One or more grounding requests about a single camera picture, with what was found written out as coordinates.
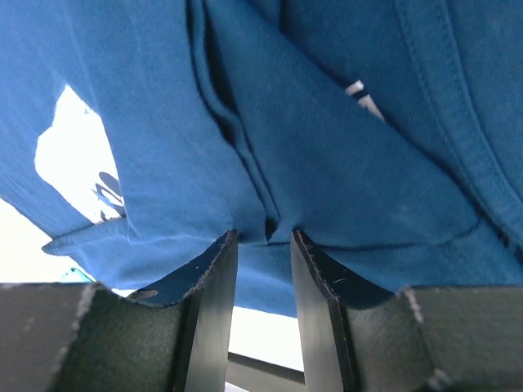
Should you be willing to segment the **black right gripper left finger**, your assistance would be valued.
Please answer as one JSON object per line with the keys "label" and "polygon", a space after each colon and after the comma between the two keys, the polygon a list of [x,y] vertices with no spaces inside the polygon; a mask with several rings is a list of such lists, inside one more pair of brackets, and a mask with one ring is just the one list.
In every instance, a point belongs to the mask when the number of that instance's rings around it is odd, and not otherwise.
{"label": "black right gripper left finger", "polygon": [[1,286],[4,391],[222,391],[238,236],[122,297],[99,283]]}

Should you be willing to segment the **navy blue t shirt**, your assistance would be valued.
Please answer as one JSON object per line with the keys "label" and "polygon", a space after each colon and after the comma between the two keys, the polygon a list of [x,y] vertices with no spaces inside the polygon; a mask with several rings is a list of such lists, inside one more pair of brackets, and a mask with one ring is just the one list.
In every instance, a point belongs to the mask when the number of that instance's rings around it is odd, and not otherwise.
{"label": "navy blue t shirt", "polygon": [[522,283],[519,1],[4,1],[1,196],[139,289],[239,235],[294,316],[290,235],[389,292]]}

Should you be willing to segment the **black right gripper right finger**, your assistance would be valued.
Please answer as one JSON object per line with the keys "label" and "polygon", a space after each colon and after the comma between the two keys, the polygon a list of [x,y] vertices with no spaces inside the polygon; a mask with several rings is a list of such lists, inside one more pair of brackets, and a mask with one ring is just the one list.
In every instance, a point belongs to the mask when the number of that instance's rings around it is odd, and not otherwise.
{"label": "black right gripper right finger", "polygon": [[519,287],[409,287],[392,294],[291,236],[310,391],[519,391]]}

